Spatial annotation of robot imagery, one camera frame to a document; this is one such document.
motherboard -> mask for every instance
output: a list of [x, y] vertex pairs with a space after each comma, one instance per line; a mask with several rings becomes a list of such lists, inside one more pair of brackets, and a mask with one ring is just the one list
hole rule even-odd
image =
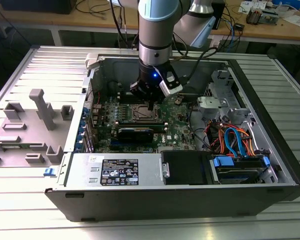
[[195, 149], [186, 103], [176, 105], [172, 97], [148, 110], [144, 103], [121, 102], [109, 97], [107, 101], [93, 105], [95, 153]]

blue latch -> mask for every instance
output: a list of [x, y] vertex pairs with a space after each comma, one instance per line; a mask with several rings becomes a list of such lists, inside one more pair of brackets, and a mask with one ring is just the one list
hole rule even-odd
[[86, 122], [83, 120], [80, 120], [79, 126], [80, 127], [84, 127], [86, 125]]
[[75, 139], [76, 139], [77, 141], [80, 141], [80, 140], [82, 140], [83, 138], [84, 138], [84, 136], [82, 136], [82, 135], [77, 135]]
[[213, 159], [213, 164], [215, 167], [235, 165], [233, 159], [230, 156], [217, 156], [215, 159]]
[[82, 143], [76, 142], [74, 144], [74, 147], [80, 149], [80, 148], [82, 148]]
[[84, 129], [83, 127], [79, 127], [79, 128], [78, 128], [78, 132], [79, 132], [80, 134], [82, 134], [84, 131], [85, 131], [85, 129]]
[[43, 176], [45, 177], [54, 177], [55, 176], [55, 169], [54, 168], [46, 168], [44, 173], [43, 173]]
[[89, 114], [89, 112], [90, 112], [90, 110], [88, 108], [83, 107], [83, 109], [82, 109], [83, 114]]
[[265, 163], [265, 165], [267, 166], [267, 167], [269, 167], [271, 164], [270, 164], [270, 160], [269, 160], [269, 158], [267, 157], [267, 156], [264, 156], [263, 157], [263, 161], [264, 161], [264, 163]]

desk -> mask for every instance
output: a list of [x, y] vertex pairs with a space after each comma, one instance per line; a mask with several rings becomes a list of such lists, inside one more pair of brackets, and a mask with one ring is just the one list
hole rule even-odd
[[[91, 5], [106, 3], [105, 0], [90, 0]], [[277, 25], [250, 25], [246, 23], [246, 14], [238, 14], [238, 8], [241, 0], [227, 0], [230, 14], [235, 18], [236, 22], [244, 24], [245, 28], [241, 37], [242, 41], [247, 42], [261, 42], [261, 43], [277, 43], [277, 44], [295, 44], [300, 45], [300, 27], [293, 25], [283, 19], [279, 19]], [[88, 11], [86, 3], [81, 4], [80, 9]], [[100, 6], [98, 9], [106, 10], [109, 6]], [[12, 22], [16, 28], [33, 28], [33, 29], [47, 29], [51, 31], [54, 43], [56, 46], [62, 46], [62, 39], [59, 31], [84, 31], [84, 32], [102, 32], [102, 33], [116, 33], [117, 29], [113, 22], [111, 11], [105, 12], [106, 19], [103, 20], [91, 14], [82, 13], [74, 9], [70, 14], [55, 14], [43, 12], [23, 12], [23, 11], [4, 11], [0, 10], [3, 15]], [[133, 9], [126, 9], [127, 31], [129, 34], [136, 34], [138, 32], [137, 11]], [[0, 16], [0, 26], [10, 27]], [[225, 22], [221, 22], [218, 30], [213, 30], [209, 36], [212, 39], [212, 44], [217, 45], [221, 40], [226, 39], [229, 30]]]

warning label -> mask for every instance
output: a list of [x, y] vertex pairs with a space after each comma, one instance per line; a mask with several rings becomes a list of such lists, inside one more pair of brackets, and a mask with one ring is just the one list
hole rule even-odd
[[104, 159], [100, 183], [102, 186], [138, 185], [138, 159]]

aluminum profile table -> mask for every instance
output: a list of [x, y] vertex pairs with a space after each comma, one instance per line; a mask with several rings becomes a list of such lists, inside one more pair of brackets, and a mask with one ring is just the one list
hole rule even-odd
[[[44, 89], [55, 109], [75, 103], [74, 96], [87, 74], [87, 54], [112, 51], [118, 49], [55, 46], [31, 49], [0, 92], [0, 122], [5, 118], [2, 109], [7, 102], [28, 95], [33, 86]], [[132, 50], [120, 53], [137, 55]], [[217, 53], [210, 58], [237, 60], [300, 162], [297, 82], [276, 59], [266, 55]], [[32, 103], [29, 100], [24, 104], [31, 107]], [[300, 239], [300, 197], [277, 203], [257, 216], [241, 218], [70, 222], [43, 194], [56, 181], [43, 177], [44, 170], [45, 167], [0, 168], [0, 239]]]

